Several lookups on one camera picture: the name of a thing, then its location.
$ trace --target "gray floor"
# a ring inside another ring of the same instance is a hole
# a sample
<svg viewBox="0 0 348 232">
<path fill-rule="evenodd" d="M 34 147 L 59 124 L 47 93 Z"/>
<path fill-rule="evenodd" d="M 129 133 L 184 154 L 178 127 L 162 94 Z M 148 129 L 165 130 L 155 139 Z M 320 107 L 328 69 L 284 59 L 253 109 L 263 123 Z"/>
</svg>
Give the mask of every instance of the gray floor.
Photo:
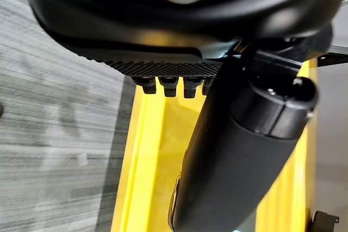
<svg viewBox="0 0 348 232">
<path fill-rule="evenodd" d="M 0 0 L 0 231 L 110 231 L 133 97 Z"/>
</svg>

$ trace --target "black cylindrical handle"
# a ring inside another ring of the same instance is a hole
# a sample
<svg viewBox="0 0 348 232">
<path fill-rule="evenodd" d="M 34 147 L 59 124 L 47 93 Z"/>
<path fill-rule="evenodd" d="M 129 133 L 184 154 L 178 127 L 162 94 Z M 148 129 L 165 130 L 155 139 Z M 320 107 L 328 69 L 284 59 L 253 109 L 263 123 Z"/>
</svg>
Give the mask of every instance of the black cylindrical handle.
<svg viewBox="0 0 348 232">
<path fill-rule="evenodd" d="M 267 193 L 310 118 L 312 81 L 223 65 L 186 151 L 170 222 L 175 232 L 232 232 Z"/>
</svg>

